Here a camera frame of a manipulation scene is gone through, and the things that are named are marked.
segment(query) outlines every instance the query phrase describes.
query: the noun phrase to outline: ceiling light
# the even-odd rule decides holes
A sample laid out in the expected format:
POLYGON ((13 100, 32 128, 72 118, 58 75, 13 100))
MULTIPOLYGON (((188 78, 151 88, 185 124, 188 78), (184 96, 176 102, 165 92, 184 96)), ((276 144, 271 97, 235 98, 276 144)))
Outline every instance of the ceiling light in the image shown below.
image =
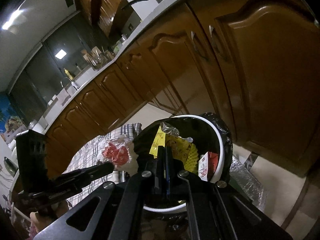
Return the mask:
POLYGON ((22 13, 22 10, 16 10, 10 16, 9 21, 2 25, 2 29, 7 30, 13 24, 13 21, 22 13))
POLYGON ((67 55, 67 53, 62 49, 56 54, 56 57, 62 59, 65 55, 67 55))

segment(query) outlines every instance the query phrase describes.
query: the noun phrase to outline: trash can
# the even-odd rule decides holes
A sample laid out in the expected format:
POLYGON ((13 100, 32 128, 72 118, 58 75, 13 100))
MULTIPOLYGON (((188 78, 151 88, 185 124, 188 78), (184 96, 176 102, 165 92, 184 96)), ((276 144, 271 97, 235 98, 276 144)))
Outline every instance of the trash can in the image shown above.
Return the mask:
MULTIPOLYGON (((154 158, 149 151, 161 122, 177 128, 182 138, 193 138, 199 158, 207 151, 217 153, 219 155, 218 166, 210 182, 215 183, 218 180, 229 182, 233 151, 231 133, 223 120, 213 113, 205 113, 200 116, 186 114, 161 119, 142 130, 133 140, 134 151, 138 155, 138 171, 143 171, 148 160, 154 158)), ((180 213, 186 211, 186 204, 170 208, 151 208, 144 205, 144 209, 159 213, 180 213)))

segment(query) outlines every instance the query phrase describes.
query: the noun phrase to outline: beige floor tile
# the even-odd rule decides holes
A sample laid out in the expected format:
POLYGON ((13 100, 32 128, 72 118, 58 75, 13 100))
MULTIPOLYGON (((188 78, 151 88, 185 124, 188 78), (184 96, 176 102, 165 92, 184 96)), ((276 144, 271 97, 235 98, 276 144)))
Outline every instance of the beige floor tile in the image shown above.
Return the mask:
POLYGON ((292 236, 293 240, 302 240, 315 222, 315 219, 298 210, 286 231, 292 236))
POLYGON ((247 160, 247 158, 250 155, 250 151, 247 149, 244 149, 243 147, 240 147, 238 145, 233 144, 233 155, 242 163, 247 160))
POLYGON ((279 226, 295 204, 306 178, 258 157, 250 172, 267 190, 264 213, 279 226))
POLYGON ((152 124, 154 121, 159 119, 164 119, 170 117, 171 114, 161 110, 150 104, 146 104, 141 108, 133 117, 131 117, 126 124, 130 123, 141 123, 142 129, 146 128, 148 125, 152 124))

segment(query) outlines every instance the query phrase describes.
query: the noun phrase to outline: yellow bottle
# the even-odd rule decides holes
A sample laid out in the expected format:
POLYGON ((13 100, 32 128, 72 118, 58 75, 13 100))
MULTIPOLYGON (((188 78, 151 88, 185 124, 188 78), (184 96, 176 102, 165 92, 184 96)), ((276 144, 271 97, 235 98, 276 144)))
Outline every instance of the yellow bottle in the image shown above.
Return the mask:
POLYGON ((70 80, 73 80, 73 76, 70 74, 69 70, 64 68, 64 72, 66 73, 66 75, 68 76, 68 78, 70 78, 70 80))

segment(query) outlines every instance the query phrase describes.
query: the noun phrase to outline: plaid cloth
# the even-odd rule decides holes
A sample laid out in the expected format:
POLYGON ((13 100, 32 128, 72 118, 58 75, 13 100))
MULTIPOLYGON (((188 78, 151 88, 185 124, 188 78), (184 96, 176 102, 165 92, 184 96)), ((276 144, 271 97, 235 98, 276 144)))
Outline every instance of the plaid cloth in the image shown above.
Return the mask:
MULTIPOLYGON (((110 133, 106 135, 99 135, 91 141, 87 142, 76 154, 73 156, 68 168, 64 173, 74 171, 77 169, 88 168, 97 164, 97 155, 98 155, 98 144, 103 140, 110 140, 116 138, 120 135, 127 135, 127 137, 133 140, 140 132, 141 123, 135 124, 126 124, 117 129, 114 129, 110 133)), ((83 200, 87 195, 89 195, 92 191, 94 191, 97 187, 99 187, 102 183, 111 180, 115 183, 118 183, 118 171, 114 171, 112 174, 104 176, 100 179, 94 180, 90 185, 84 187, 82 192, 74 195, 67 200, 74 207, 81 200, 83 200)))

